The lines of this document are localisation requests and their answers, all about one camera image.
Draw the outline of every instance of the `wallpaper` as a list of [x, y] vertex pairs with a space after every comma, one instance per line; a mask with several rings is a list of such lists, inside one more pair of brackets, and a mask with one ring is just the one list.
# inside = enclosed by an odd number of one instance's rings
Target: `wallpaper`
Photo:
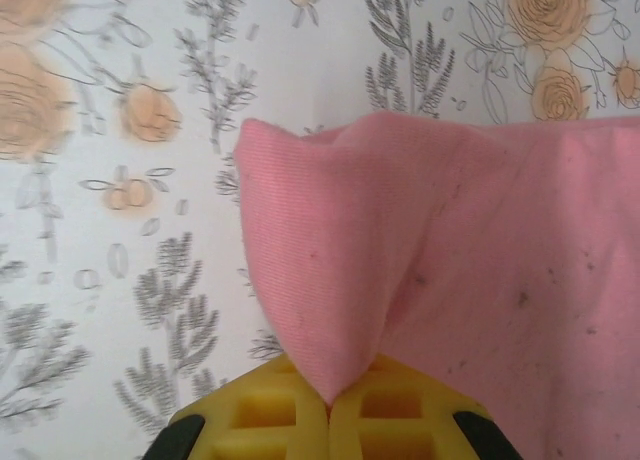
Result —
[[0, 0], [0, 456], [139, 458], [173, 412], [280, 352], [243, 258], [243, 118], [305, 134], [377, 109], [634, 115], [639, 12]]

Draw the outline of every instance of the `pink fabric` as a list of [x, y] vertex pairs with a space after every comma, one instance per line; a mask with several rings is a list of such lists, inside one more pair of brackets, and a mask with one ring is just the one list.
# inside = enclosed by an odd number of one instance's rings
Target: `pink fabric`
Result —
[[526, 459], [640, 458], [640, 118], [250, 120], [236, 161], [257, 295], [328, 402], [381, 351]]

